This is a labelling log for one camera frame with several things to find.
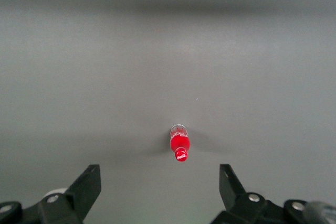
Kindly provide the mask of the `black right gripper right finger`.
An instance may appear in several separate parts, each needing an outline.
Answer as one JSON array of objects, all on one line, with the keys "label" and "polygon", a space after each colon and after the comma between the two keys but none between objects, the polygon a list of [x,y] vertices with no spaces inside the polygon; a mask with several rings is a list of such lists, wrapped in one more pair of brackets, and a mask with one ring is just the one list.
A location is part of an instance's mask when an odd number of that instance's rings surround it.
[{"label": "black right gripper right finger", "polygon": [[306,223],[304,200],[287,200],[280,207],[258,193],[247,192],[229,164],[219,167],[219,193],[225,210],[211,223]]}]

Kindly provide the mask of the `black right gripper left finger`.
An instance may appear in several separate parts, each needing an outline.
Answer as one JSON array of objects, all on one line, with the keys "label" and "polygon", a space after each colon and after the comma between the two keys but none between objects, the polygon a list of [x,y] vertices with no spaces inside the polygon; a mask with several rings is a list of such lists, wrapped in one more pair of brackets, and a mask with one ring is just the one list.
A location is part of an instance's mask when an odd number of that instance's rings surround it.
[{"label": "black right gripper left finger", "polygon": [[1,203],[1,223],[83,223],[101,192],[98,164],[89,165],[63,193],[52,193],[28,208]]}]

